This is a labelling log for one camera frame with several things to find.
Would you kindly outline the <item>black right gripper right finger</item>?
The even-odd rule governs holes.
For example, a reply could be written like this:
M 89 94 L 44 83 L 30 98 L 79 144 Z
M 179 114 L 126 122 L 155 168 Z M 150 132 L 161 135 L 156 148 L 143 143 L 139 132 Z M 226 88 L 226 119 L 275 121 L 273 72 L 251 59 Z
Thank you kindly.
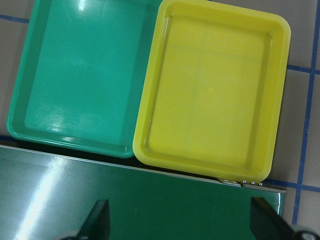
M 250 229 L 256 240 L 297 240 L 295 231 L 262 197 L 250 200 Z

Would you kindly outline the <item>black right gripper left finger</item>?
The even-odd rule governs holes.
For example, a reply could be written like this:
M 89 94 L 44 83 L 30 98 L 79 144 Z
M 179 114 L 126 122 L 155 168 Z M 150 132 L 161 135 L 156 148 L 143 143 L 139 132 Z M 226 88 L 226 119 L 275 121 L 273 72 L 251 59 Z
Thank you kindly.
M 108 240 L 111 232 L 108 200 L 97 200 L 77 234 L 78 240 Z

